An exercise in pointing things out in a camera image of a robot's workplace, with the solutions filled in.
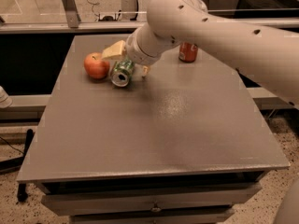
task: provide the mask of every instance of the speckled floor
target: speckled floor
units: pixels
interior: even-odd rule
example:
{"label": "speckled floor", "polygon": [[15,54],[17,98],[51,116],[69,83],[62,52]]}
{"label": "speckled floor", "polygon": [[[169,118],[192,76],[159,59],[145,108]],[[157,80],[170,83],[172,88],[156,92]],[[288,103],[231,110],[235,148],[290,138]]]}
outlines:
{"label": "speckled floor", "polygon": [[[286,191],[299,173],[299,111],[279,111],[269,120],[269,126],[281,144],[291,163],[288,170],[272,171],[261,180],[263,189],[248,202],[234,206],[235,214],[225,224],[270,224]],[[0,142],[0,160],[20,155],[11,147]],[[22,149],[23,145],[14,145]],[[57,217],[40,204],[42,192],[34,185],[27,187],[29,197],[25,203],[19,203],[15,179],[18,172],[0,175],[0,223],[63,224],[68,217]]]}

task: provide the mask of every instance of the red can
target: red can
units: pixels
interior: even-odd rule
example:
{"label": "red can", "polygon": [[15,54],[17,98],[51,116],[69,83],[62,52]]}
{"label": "red can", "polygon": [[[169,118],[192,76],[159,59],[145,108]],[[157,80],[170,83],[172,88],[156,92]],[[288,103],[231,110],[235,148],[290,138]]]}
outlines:
{"label": "red can", "polygon": [[179,59],[185,63],[192,63],[196,60],[198,48],[194,44],[182,42],[179,47]]}

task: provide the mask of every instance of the can lid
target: can lid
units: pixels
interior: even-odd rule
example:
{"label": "can lid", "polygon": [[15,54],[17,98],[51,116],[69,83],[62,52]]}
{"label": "can lid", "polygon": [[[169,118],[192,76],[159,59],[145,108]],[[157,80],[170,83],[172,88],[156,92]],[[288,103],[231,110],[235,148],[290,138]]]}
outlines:
{"label": "can lid", "polygon": [[117,71],[112,75],[112,83],[118,87],[125,87],[129,83],[129,77],[121,71]]}

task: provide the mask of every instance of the green can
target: green can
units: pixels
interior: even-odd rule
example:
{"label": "green can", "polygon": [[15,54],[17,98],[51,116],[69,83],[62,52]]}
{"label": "green can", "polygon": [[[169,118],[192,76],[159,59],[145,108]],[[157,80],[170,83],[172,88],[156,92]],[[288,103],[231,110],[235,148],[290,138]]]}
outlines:
{"label": "green can", "polygon": [[134,72],[135,63],[127,57],[121,62],[115,62],[110,72],[111,81],[118,87],[125,87],[129,84]]}

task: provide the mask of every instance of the white robotic arm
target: white robotic arm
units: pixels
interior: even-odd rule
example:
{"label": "white robotic arm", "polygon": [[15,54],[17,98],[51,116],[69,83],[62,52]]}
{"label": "white robotic arm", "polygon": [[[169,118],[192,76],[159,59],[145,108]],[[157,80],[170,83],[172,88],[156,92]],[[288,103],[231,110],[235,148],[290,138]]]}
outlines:
{"label": "white robotic arm", "polygon": [[125,44],[133,62],[189,42],[299,109],[299,34],[209,15],[200,0],[151,0],[147,16]]}

